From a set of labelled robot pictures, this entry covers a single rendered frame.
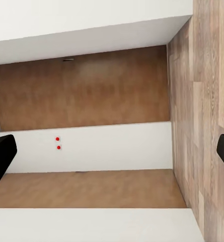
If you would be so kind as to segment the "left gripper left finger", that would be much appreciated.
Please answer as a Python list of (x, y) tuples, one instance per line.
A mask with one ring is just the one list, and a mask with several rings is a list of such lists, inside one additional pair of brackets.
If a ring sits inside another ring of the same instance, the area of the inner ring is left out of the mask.
[(17, 153), (16, 142), (12, 134), (0, 137), (0, 180)]

